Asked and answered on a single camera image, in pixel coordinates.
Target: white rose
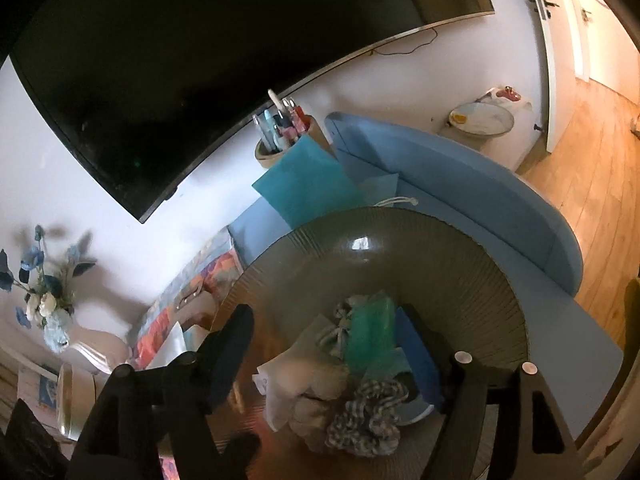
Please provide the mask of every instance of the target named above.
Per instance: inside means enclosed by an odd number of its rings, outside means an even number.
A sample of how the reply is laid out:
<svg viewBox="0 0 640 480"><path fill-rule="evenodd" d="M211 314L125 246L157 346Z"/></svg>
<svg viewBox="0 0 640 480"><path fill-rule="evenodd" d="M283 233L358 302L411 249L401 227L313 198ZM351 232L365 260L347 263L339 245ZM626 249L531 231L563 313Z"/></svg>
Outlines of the white rose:
<svg viewBox="0 0 640 480"><path fill-rule="evenodd" d="M38 307L40 306L40 297L37 294L32 294L27 301L27 319L29 321L33 321L36 313L38 312Z"/></svg>
<svg viewBox="0 0 640 480"><path fill-rule="evenodd" d="M42 317L49 317L56 309L56 298L47 292L40 300L40 314Z"/></svg>

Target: ribbed glass plate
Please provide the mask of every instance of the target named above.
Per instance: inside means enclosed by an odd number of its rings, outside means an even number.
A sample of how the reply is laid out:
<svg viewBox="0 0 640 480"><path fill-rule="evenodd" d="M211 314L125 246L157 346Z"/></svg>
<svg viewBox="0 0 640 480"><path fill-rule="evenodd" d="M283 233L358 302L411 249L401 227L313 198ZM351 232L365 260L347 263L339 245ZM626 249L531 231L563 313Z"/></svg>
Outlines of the ribbed glass plate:
<svg viewBox="0 0 640 480"><path fill-rule="evenodd" d="M224 446L251 430L262 449L251 479L419 479L442 426L432 414L401 429L395 454L373 460L314 454L288 428L273 433L264 398L251 380L258 365L288 348L317 314L331 319L353 294L384 290L411 303L455 350L484 364L513 368L528 359L527 329L505 275L485 250L456 228L399 208L361 208L316 219L274 243L242 274L223 303L221 326L239 303L255 312L255 335L238 375L244 413L221 406L210 418ZM496 411L488 410L474 476L488 466Z"/></svg>

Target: black tv screen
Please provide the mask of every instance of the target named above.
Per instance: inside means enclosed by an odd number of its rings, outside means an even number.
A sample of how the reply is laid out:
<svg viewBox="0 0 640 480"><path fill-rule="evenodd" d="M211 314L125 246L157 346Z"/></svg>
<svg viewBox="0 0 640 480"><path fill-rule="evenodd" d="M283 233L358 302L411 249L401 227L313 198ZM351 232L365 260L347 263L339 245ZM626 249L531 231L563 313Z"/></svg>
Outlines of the black tv screen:
<svg viewBox="0 0 640 480"><path fill-rule="evenodd" d="M251 114L398 34L490 0L46 0L12 63L38 110L141 222Z"/></svg>

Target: pen holder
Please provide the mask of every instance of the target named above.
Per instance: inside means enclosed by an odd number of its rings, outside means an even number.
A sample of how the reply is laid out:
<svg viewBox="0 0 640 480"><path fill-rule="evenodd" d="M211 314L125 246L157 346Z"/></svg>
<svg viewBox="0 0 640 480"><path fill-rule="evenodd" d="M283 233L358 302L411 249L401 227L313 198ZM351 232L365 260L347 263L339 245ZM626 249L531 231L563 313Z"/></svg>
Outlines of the pen holder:
<svg viewBox="0 0 640 480"><path fill-rule="evenodd" d="M334 149L331 147L331 144L329 144L329 141L326 140L326 137L324 136L324 133L322 133L318 122L311 116L309 116L309 118L311 119L311 126L309 126L309 131L305 135L311 137L318 144L318 146L320 146L323 150L329 153L329 155L335 158ZM258 144L255 147L255 160L260 162L260 165L265 170L268 170L269 168L273 167L273 165L278 162L285 153L286 152L270 154L264 147L262 140L259 140Z"/></svg>

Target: striped scrunchie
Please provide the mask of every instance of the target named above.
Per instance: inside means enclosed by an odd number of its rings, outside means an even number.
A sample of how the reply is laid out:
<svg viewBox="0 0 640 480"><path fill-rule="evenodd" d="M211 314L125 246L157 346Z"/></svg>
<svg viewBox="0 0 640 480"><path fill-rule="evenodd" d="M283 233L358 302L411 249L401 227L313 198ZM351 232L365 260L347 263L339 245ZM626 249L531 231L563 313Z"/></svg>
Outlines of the striped scrunchie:
<svg viewBox="0 0 640 480"><path fill-rule="evenodd" d="M396 406L407 397L398 381L363 382L327 428L325 444L368 458L392 454L400 442Z"/></svg>

